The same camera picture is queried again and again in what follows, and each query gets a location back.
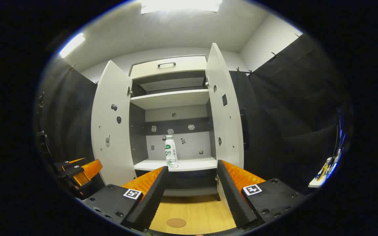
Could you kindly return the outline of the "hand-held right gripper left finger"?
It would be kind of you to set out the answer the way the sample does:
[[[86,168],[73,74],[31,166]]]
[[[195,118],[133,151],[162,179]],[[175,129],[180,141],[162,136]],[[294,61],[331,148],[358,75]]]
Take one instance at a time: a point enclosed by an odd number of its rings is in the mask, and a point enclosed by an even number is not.
[[[163,166],[122,186],[108,184],[82,203],[115,225],[146,231],[156,215],[168,176],[169,169]]]

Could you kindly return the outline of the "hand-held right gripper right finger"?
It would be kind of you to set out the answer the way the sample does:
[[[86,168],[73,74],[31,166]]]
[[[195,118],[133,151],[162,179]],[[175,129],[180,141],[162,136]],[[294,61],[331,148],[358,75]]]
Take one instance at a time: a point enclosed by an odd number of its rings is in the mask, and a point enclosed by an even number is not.
[[[282,180],[264,180],[224,160],[217,161],[217,181],[237,228],[270,224],[306,200]]]

